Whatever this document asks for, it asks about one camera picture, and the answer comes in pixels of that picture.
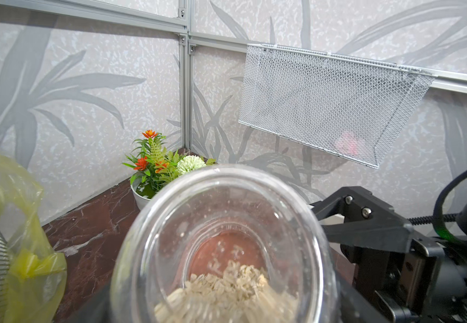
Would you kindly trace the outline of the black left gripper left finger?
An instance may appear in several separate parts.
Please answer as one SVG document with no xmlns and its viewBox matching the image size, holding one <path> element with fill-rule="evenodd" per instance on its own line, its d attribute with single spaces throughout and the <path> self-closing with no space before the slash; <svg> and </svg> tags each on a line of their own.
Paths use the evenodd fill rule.
<svg viewBox="0 0 467 323">
<path fill-rule="evenodd" d="M 111 323 L 110 283 L 96 292 L 80 309 L 65 320 L 67 323 Z"/>
</svg>

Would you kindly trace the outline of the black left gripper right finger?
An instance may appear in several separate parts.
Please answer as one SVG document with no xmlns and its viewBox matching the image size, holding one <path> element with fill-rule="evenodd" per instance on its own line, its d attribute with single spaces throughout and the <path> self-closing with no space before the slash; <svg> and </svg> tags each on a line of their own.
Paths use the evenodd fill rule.
<svg viewBox="0 0 467 323">
<path fill-rule="evenodd" d="M 337 274 L 336 278 L 339 286 L 341 322 L 389 323 L 389 321 L 340 274 Z"/>
</svg>

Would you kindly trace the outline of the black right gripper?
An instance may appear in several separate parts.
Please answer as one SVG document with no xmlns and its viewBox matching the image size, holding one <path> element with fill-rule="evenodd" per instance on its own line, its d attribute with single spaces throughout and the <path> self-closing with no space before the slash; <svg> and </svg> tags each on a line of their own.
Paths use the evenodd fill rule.
<svg viewBox="0 0 467 323">
<path fill-rule="evenodd" d="M 356 266 L 353 288 L 386 322 L 467 322 L 467 242 L 415 234 L 408 219 L 363 187 L 312 204 L 329 242 Z"/>
</svg>

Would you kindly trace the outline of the brown-lidded oatmeal jar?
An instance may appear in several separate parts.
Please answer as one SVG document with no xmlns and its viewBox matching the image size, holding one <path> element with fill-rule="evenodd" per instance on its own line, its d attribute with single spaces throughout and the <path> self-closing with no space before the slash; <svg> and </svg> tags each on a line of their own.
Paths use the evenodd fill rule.
<svg viewBox="0 0 467 323">
<path fill-rule="evenodd" d="M 329 243 L 309 204 L 238 164 L 172 181 L 117 258 L 113 322 L 337 322 Z"/>
</svg>

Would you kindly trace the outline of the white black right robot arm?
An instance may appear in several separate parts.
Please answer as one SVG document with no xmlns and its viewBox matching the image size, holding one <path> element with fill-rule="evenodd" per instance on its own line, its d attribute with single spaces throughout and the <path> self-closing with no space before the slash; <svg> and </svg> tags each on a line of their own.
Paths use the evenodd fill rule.
<svg viewBox="0 0 467 323">
<path fill-rule="evenodd" d="M 438 196 L 432 215 L 404 218 L 362 187 L 343 187 L 314 203 L 325 226 L 356 269 L 339 280 L 341 322 L 467 322 L 467 204 L 445 214 L 447 196 L 467 170 Z"/>
</svg>

